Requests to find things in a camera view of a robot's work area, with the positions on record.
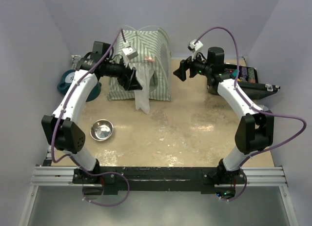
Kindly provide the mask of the green checked cushion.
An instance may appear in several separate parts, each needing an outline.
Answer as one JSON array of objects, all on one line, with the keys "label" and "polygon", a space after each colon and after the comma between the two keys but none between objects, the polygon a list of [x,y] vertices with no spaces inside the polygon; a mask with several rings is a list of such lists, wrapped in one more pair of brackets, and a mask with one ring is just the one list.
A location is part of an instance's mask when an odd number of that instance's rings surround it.
[{"label": "green checked cushion", "polygon": [[156,90],[158,86],[158,76],[157,73],[154,71],[153,75],[150,78],[150,84],[149,84],[149,92],[153,92],[154,90]]}]

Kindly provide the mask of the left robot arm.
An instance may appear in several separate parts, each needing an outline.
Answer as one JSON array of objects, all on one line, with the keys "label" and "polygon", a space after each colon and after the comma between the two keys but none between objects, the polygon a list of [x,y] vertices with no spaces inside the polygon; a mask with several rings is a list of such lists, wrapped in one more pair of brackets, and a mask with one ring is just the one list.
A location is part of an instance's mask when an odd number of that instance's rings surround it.
[{"label": "left robot arm", "polygon": [[125,41],[121,51],[120,63],[108,59],[112,47],[109,46],[102,57],[89,69],[79,69],[65,94],[62,102],[51,116],[43,116],[41,124],[51,151],[62,151],[76,165],[84,170],[84,178],[96,183],[101,178],[101,171],[95,168],[97,160],[85,145],[85,134],[78,127],[78,119],[92,89],[101,77],[117,78],[118,83],[127,91],[141,90],[142,86],[136,77],[136,69],[130,67],[130,60],[136,58],[136,49]]}]

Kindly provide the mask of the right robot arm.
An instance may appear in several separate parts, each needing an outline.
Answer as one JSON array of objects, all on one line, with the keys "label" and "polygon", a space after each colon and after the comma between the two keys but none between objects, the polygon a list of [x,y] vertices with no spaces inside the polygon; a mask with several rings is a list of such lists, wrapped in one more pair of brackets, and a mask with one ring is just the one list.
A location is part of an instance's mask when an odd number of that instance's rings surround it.
[{"label": "right robot arm", "polygon": [[258,151],[263,151],[273,143],[274,118],[265,115],[263,109],[255,105],[252,100],[234,83],[231,73],[235,65],[224,62],[224,50],[220,47],[208,49],[206,59],[201,56],[188,57],[180,61],[179,68],[174,75],[180,80],[197,74],[207,78],[208,85],[217,91],[230,105],[239,119],[239,125],[234,137],[235,147],[219,162],[217,178],[227,184],[234,178],[245,159]]}]

